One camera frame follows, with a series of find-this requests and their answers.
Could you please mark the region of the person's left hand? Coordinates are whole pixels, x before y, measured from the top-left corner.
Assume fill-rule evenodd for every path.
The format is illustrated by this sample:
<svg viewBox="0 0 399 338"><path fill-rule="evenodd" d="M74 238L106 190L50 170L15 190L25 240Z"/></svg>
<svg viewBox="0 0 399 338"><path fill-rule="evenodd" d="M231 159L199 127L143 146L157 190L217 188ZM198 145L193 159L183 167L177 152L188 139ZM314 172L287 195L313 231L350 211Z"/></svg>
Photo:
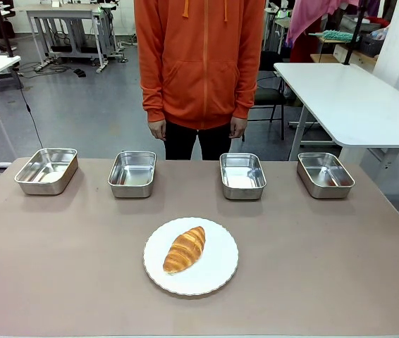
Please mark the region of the person's left hand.
<svg viewBox="0 0 399 338"><path fill-rule="evenodd" d="M231 139L241 138L247 127L247 119L232 117L230 127L231 131L229 137Z"/></svg>

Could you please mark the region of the person's right hand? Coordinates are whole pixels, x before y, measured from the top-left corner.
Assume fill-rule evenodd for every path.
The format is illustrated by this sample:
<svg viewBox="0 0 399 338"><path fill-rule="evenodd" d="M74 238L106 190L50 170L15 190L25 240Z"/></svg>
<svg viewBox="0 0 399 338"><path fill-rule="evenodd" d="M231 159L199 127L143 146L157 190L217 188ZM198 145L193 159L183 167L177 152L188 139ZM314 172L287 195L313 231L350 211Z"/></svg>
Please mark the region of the person's right hand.
<svg viewBox="0 0 399 338"><path fill-rule="evenodd" d="M155 139L166 141L166 121L148 122L148 127Z"/></svg>

